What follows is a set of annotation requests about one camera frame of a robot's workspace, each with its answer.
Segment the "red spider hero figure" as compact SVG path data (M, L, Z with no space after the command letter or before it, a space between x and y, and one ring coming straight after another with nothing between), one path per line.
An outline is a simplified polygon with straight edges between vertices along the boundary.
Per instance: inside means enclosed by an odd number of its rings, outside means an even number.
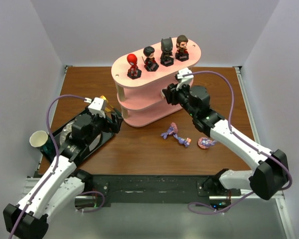
M137 63L138 59L135 54L128 54L127 61L130 64L130 68L127 72L127 76L131 79L140 78L142 75L142 71L138 68Z

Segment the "black haired red figure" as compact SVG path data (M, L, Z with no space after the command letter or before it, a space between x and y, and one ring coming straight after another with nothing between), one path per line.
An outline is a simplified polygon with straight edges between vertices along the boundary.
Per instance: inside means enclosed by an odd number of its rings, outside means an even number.
M154 57L155 49L152 46L147 46L143 49L143 54L146 59L143 58L144 68L149 72L155 72L159 65Z

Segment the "pink bear cake square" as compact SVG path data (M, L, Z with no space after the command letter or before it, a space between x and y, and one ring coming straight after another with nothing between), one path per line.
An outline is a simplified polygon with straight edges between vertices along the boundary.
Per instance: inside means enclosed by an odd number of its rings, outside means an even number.
M164 94L164 89L161 89L161 91L160 91L160 94L161 94L161 97L163 98L163 99L165 99L165 94Z

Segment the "brown haired hero figure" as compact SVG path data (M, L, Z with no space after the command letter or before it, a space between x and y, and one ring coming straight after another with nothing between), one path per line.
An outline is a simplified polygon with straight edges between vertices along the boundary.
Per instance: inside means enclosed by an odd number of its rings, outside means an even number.
M187 51L188 38L185 35L180 35L176 39L176 53L175 58L179 61L186 61L189 59Z

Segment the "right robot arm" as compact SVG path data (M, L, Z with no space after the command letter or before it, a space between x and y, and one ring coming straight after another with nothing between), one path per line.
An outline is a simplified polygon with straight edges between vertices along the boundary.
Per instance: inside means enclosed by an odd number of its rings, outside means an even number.
M245 161L249 170L223 169L209 177L203 187L220 193L230 189L247 189L269 200L279 190L291 186L287 156L254 142L210 107L210 96L203 86L170 84L162 90L168 104L180 105L192 117L195 128L223 144Z

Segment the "dark bat hero figure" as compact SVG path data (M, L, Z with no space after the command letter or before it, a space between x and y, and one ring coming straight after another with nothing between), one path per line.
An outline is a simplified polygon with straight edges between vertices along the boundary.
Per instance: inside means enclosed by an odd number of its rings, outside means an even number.
M160 56L160 63L163 66L171 66L174 63L174 59L172 57L173 53L173 43L172 43L172 38L165 38L161 39L160 42L160 48L161 48L161 56Z

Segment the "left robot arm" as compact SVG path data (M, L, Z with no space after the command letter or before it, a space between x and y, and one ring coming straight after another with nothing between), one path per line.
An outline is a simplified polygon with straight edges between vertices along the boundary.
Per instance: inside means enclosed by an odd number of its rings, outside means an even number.
M51 219L78 195L93 193L92 175L80 166L121 128L118 110L101 116L85 109L48 136L42 154L51 160L48 170L16 204L3 210L6 230L20 239L41 239Z

